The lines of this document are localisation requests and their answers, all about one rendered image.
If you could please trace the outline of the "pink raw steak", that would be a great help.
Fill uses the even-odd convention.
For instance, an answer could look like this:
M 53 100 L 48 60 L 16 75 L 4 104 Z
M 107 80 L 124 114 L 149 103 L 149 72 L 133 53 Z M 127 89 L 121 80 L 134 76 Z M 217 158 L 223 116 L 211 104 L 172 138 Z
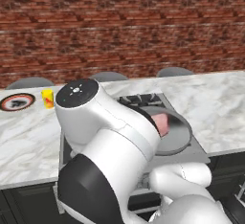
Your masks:
M 159 133 L 162 137 L 168 134 L 168 117 L 167 114 L 157 114 L 152 116 L 152 120 L 156 123 Z

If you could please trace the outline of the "grey frying pan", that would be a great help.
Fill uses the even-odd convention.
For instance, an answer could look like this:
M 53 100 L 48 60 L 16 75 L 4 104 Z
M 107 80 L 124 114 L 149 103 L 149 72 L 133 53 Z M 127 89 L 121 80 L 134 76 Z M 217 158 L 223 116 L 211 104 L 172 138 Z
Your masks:
M 156 156 L 169 156 L 183 151 L 190 143 L 192 129 L 187 120 L 178 113 L 158 106 L 143 106 L 150 116 L 165 113 L 168 118 L 168 134 L 161 138 Z

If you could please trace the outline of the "round patterned plate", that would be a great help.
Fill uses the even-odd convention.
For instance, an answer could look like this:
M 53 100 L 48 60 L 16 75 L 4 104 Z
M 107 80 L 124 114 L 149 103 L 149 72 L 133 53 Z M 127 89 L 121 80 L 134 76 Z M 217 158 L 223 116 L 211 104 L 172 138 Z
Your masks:
M 15 112 L 28 108 L 35 102 L 35 96 L 29 93 L 9 95 L 0 100 L 0 110 Z

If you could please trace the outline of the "grey chair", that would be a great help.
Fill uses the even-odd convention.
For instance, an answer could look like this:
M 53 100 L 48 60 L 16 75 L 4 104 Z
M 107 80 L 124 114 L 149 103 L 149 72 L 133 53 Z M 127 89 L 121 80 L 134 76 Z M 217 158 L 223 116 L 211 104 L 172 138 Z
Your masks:
M 32 78 L 22 78 L 17 80 L 6 87 L 7 90 L 11 89 L 22 89 L 22 88 L 36 88 L 36 87 L 48 87 L 54 86 L 55 84 L 46 79 L 40 77 L 32 77 Z
M 157 78 L 193 75 L 193 72 L 182 67 L 167 67 L 157 73 Z
M 107 81 L 128 80 L 128 77 L 117 72 L 100 72 L 92 75 L 91 79 L 95 79 L 98 82 L 107 82 Z

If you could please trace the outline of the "grey hob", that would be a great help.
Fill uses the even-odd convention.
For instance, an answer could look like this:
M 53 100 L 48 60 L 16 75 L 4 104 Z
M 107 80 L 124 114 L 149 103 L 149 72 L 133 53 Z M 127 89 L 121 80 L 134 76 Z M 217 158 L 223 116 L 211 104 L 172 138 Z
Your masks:
M 167 100 L 164 94 L 142 94 L 142 95 L 133 95 L 133 96 L 122 96 L 117 98 L 117 101 L 122 104 L 128 104 L 136 106 L 142 109 L 143 106 L 158 106 L 163 107 L 175 112 L 174 108 Z M 158 166 L 164 164 L 176 164 L 176 163 L 186 163 L 186 162 L 198 162 L 207 164 L 210 162 L 210 159 L 207 156 L 207 153 L 199 145 L 197 140 L 192 135 L 189 145 L 181 152 L 169 155 L 169 156 L 154 156 L 152 161 L 149 163 L 145 169 L 145 175 L 143 179 L 138 183 L 136 189 L 133 191 L 132 195 L 144 195 L 150 194 L 150 190 L 146 188 L 146 177 L 147 174 Z

